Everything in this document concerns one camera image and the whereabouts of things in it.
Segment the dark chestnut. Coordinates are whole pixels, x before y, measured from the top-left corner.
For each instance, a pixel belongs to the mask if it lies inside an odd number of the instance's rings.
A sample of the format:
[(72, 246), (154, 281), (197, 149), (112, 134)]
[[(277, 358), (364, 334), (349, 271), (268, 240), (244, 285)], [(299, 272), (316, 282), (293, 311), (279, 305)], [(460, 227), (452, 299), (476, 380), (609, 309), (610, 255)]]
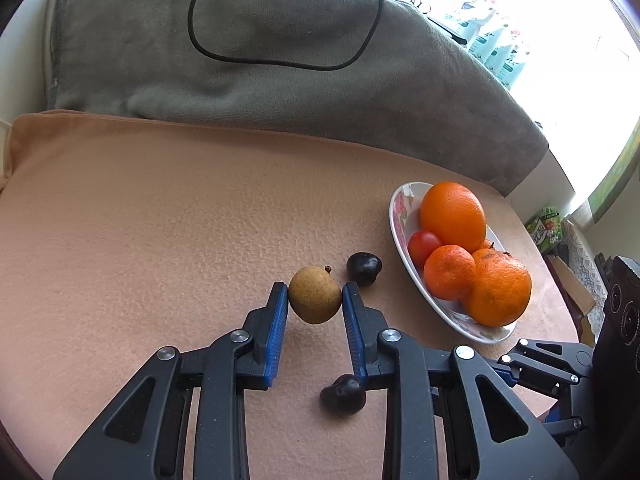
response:
[(367, 403), (367, 391), (360, 380), (345, 374), (337, 377), (331, 385), (320, 392), (320, 404), (336, 417), (348, 417), (360, 412)]
[(355, 252), (349, 256), (346, 263), (349, 281), (356, 283), (359, 287), (373, 285), (382, 267), (382, 260), (370, 252)]

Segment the large mandarin orange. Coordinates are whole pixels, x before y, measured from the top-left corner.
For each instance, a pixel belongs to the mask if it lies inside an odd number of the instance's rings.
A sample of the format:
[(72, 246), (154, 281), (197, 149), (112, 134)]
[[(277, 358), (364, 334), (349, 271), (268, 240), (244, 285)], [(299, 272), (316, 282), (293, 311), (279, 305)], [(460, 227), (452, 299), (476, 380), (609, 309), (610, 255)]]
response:
[(488, 327), (506, 326), (525, 312), (532, 296), (532, 278), (508, 252), (482, 248), (474, 252), (475, 282), (462, 301), (466, 313)]

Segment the red cherry tomato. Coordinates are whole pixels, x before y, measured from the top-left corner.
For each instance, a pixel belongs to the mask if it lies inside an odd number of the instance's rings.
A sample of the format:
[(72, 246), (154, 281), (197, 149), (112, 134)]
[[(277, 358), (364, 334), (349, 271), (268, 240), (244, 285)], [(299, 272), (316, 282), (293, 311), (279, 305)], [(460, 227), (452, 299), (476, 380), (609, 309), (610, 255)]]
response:
[(440, 246), (442, 241), (433, 232), (420, 230), (408, 241), (408, 253), (416, 270), (422, 272), (430, 255)]

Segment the brown longan fruit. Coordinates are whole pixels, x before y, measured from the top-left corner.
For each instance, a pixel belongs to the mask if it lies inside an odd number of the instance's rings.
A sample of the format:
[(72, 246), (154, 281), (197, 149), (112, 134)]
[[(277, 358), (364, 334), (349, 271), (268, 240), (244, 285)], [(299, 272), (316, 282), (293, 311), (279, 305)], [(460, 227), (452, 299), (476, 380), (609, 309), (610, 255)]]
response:
[(341, 287), (331, 273), (330, 266), (304, 266), (288, 284), (288, 302), (304, 322), (323, 324), (340, 310)]

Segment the brown cardboard box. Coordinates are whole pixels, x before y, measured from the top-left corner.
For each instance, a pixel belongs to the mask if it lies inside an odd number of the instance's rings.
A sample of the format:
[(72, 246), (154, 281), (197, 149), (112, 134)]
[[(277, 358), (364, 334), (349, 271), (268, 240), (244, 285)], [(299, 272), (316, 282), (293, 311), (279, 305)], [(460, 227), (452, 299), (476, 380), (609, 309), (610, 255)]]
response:
[(570, 312), (579, 341), (593, 348), (596, 336), (588, 320), (588, 313), (596, 306), (596, 300), (560, 257), (548, 255), (544, 257), (544, 261)]

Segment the green cardboard box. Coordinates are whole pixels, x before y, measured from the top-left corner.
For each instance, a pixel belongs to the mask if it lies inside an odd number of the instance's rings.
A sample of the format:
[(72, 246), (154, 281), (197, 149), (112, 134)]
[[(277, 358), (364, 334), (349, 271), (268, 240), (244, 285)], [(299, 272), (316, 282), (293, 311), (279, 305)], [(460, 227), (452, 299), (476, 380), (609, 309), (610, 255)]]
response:
[(547, 206), (526, 223), (525, 229), (541, 254), (560, 244), (564, 238), (559, 209)]

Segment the peach blanket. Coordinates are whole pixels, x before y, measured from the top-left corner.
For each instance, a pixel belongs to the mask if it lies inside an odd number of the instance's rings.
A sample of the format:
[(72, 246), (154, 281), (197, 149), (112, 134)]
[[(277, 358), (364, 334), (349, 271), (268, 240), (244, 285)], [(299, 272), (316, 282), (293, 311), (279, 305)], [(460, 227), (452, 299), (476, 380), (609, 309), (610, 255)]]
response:
[(206, 347), (276, 281), (354, 252), (364, 302), (432, 348), (462, 343), (409, 278), (390, 196), (450, 172), (300, 134), (73, 112), (1, 144), (1, 420), (42, 478), (160, 347)]

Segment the floral white plate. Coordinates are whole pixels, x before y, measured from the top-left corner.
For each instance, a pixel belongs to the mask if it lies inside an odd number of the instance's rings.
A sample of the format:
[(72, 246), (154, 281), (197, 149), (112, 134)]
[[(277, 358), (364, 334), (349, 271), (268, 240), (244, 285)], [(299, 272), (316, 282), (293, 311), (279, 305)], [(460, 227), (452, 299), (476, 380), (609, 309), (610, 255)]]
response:
[(408, 251), (410, 237), (420, 228), (420, 206), (431, 183), (408, 182), (396, 188), (388, 206), (390, 234), (409, 278), (431, 309), (453, 330), (478, 344), (500, 344), (516, 329), (518, 322), (500, 327), (477, 323), (466, 314), (460, 301), (445, 301), (434, 297), (423, 281), (423, 271), (414, 265)]

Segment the teal refill pouch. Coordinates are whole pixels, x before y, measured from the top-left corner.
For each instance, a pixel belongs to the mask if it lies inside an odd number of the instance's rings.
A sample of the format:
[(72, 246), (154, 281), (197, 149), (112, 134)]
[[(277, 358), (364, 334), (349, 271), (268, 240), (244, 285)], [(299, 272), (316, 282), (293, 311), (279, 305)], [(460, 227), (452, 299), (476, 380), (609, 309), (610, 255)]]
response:
[(491, 55), (492, 50), (494, 50), (500, 36), (507, 28), (507, 24), (502, 24), (492, 32), (483, 32), (480, 36), (477, 36), (472, 42), (471, 47), (469, 47), (469, 54), (480, 62), (485, 63), (489, 55)]
[(492, 3), (472, 6), (471, 3), (465, 2), (460, 9), (445, 14), (444, 18), (457, 37), (470, 42), (494, 14), (495, 6)]
[(491, 54), (488, 56), (485, 67), (495, 76), (498, 76), (503, 65), (507, 60), (513, 58), (518, 54), (518, 46), (516, 44), (504, 44), (503, 46), (495, 47)]
[(515, 81), (518, 80), (524, 67), (525, 62), (510, 58), (510, 60), (506, 60), (500, 70), (498, 70), (497, 79), (504, 88), (512, 90)]

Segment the grey cushion backrest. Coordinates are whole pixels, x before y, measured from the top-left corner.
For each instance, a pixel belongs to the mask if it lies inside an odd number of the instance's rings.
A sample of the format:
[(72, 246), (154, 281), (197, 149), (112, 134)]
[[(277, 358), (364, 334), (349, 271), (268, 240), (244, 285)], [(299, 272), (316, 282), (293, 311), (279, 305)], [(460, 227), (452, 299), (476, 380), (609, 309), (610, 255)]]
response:
[(48, 104), (368, 144), (511, 193), (548, 151), (398, 0), (56, 0)]

